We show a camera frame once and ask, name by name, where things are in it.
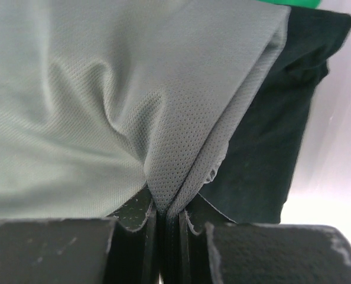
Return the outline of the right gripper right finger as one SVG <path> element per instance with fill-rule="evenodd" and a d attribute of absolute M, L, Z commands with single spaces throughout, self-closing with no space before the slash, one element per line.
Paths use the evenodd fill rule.
<path fill-rule="evenodd" d="M 333 227 L 237 224 L 197 195 L 179 228 L 181 283 L 351 283 L 351 245 Z"/>

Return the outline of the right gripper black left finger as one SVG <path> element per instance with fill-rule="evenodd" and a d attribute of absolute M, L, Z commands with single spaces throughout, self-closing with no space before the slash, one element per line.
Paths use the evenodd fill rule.
<path fill-rule="evenodd" d="M 156 219 L 142 189 L 104 218 L 0 220 L 0 283 L 157 283 Z"/>

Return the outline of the grey t shirt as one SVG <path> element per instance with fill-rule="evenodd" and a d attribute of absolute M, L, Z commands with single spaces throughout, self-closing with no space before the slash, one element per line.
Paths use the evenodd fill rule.
<path fill-rule="evenodd" d="M 148 188 L 165 281 L 287 38 L 260 1 L 0 1 L 0 219 L 104 217 Z"/>

